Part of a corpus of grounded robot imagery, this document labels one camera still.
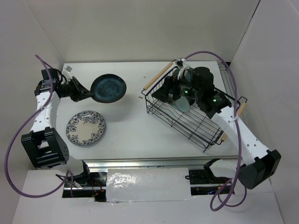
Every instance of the floral pattern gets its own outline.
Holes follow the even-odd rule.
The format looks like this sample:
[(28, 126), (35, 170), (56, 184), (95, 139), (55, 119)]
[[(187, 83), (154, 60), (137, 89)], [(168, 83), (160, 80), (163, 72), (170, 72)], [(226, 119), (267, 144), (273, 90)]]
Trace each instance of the floral pattern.
[[(94, 124), (97, 125), (97, 132), (91, 132), (90, 138), (82, 139), (80, 138), (80, 131), (77, 132), (77, 128), (79, 126), (82, 126), (84, 124)], [(99, 113), (95, 111), (83, 111), (78, 114), (76, 114), (67, 124), (66, 126), (66, 136), (67, 138), (74, 143), (75, 145), (79, 146), (87, 146), (90, 144), (93, 144), (97, 140), (100, 139), (100, 137), (103, 135), (105, 130), (106, 124), (105, 120)]]

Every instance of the dish rack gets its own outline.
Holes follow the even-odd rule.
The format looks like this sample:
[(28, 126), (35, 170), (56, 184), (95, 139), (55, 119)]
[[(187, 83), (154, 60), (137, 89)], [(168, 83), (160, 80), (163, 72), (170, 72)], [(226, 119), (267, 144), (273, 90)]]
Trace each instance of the dish rack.
[[(182, 133), (188, 138), (188, 140), (194, 142), (200, 148), (203, 148), (203, 152), (209, 149), (212, 145), (220, 145), (222, 143), (220, 137), (222, 136), (223, 131), (197, 107), (196, 103), (191, 105), (189, 112), (183, 113), (174, 109), (171, 105), (163, 103), (162, 101), (152, 97), (152, 94), (162, 86), (165, 78), (167, 76), (172, 76), (174, 70), (177, 69), (177, 67), (174, 67), (161, 77), (161, 75), (164, 74), (171, 65), (172, 63), (169, 63), (142, 90), (141, 93), (145, 96), (147, 113), (156, 115), (158, 118), (166, 122), (171, 128), (174, 128)], [(224, 94), (233, 105), (235, 99), (226, 93)], [(240, 99), (237, 101), (237, 108), (240, 107)]]

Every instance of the cable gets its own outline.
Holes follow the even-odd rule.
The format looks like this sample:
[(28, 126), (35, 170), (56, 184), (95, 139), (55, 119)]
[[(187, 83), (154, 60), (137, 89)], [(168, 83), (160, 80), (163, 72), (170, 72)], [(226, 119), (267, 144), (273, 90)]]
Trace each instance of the cable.
[[(223, 58), (221, 58), (219, 55), (211, 52), (211, 51), (196, 51), (190, 55), (188, 55), (187, 57), (185, 57), (185, 60), (187, 60), (188, 58), (192, 57), (193, 55), (197, 55), (197, 54), (211, 54), (213, 56), (215, 56), (216, 58), (220, 59), (222, 61), (222, 63), (225, 65), (226, 69), (229, 71), (230, 76), (232, 78), (233, 81), (233, 85), (234, 85), (234, 94), (235, 94), (235, 102), (234, 102), (234, 117), (237, 116), (237, 98), (238, 98), (238, 94), (237, 94), (237, 84), (235, 81), (235, 77), (234, 74), (232, 72), (232, 70), (230, 69), (230, 67), (228, 66), (228, 64), (225, 62), (225, 60)], [(223, 208), (224, 206), (228, 206), (228, 207), (236, 207), (240, 204), (242, 204), (245, 201), (246, 195), (247, 195), (247, 190), (245, 189), (245, 195), (244, 198), (241, 200), (240, 203), (236, 204), (236, 205), (227, 205), (227, 202), (229, 201), (230, 197), (232, 196), (232, 194), (234, 193), (234, 189), (235, 189), (235, 185), (238, 181), (238, 176), (240, 173), (240, 169), (241, 169), (241, 159), (242, 159), (242, 142), (241, 142), (241, 133), (240, 133), (240, 127), (239, 127), (239, 123), (238, 120), (235, 120), (235, 126), (237, 129), (237, 135), (238, 135), (238, 162), (237, 162), (237, 168), (236, 168), (236, 173), (235, 173), (235, 177), (234, 177), (234, 181), (231, 184), (231, 189), (229, 191), (229, 193), (227, 194), (226, 198), (222, 201), (220, 200), (221, 204), (217, 207), (217, 208), (213, 208), (213, 202), (216, 198), (216, 196), (218, 196), (221, 191), (225, 188), (226, 185), (228, 185), (232, 180), (229, 179), (212, 197), (211, 202), (210, 202), (210, 209), (212, 211), (219, 211), (221, 208)]]
[(70, 174), (71, 175), (71, 179), (73, 181), (73, 173), (71, 171), (67, 171), (66, 172), (66, 175), (65, 175), (65, 178), (64, 178), (64, 181), (61, 182), (61, 184), (59, 184), (59, 186), (57, 188), (55, 188), (54, 190), (48, 192), (48, 193), (45, 193), (45, 194), (42, 194), (42, 195), (29, 195), (29, 194), (26, 194), (26, 193), (23, 193), (22, 191), (20, 191), (15, 185), (14, 183), (12, 182), (11, 178), (10, 178), (10, 175), (9, 175), (9, 172), (8, 172), (8, 158), (9, 158), (9, 153), (10, 153), (10, 150), (13, 146), (13, 143), (16, 139), (16, 137), (19, 135), (19, 133), (21, 132), (21, 130), (26, 126), (26, 124), (28, 124), (31, 119), (33, 119), (36, 115), (38, 115), (44, 107), (46, 107), (49, 102), (51, 101), (51, 98), (52, 98), (52, 95), (53, 95), (53, 82), (52, 82), (52, 77), (51, 77), (51, 74), (49, 72), (49, 69), (47, 67), (47, 63), (40, 58), (40, 56), (38, 55), (35, 55), (37, 57), (38, 60), (40, 60), (40, 62), (43, 64), (43, 66), (45, 67), (46, 71), (47, 71), (47, 74), (48, 74), (48, 77), (49, 77), (49, 80), (50, 80), (50, 96), (49, 98), (47, 99), (46, 103), (43, 105), (42, 108), (38, 109), (37, 111), (35, 111), (22, 125), (21, 127), (16, 131), (16, 133), (13, 135), (9, 145), (8, 145), (8, 148), (7, 148), (7, 151), (6, 151), (6, 154), (5, 154), (5, 160), (4, 160), (4, 172), (5, 172), (5, 177), (9, 183), (9, 185), (12, 187), (12, 189), (17, 192), (19, 195), (21, 196), (24, 196), (24, 197), (30, 197), (30, 198), (40, 198), (40, 197), (45, 197), (45, 196), (48, 196), (50, 194), (53, 194), (55, 191), (57, 191), (58, 189), (61, 188), (61, 186), (67, 181), (67, 177), (68, 175)]

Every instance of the dish rack handle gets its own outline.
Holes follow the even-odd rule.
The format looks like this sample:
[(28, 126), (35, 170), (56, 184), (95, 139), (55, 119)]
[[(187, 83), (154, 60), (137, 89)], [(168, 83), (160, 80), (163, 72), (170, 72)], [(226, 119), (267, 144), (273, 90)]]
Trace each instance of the dish rack handle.
[(153, 83), (160, 78), (161, 75), (163, 75), (171, 66), (173, 62), (169, 62), (168, 65), (165, 66), (149, 83), (146, 84), (146, 86), (143, 88), (143, 90), (147, 90)]

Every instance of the black plate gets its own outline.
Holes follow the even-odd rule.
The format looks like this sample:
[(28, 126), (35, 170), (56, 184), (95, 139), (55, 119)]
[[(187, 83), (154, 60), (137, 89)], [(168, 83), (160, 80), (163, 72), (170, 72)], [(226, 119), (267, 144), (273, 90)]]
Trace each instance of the black plate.
[(112, 103), (121, 99), (127, 90), (125, 81), (117, 75), (105, 74), (96, 78), (90, 88), (92, 98), (100, 103)]

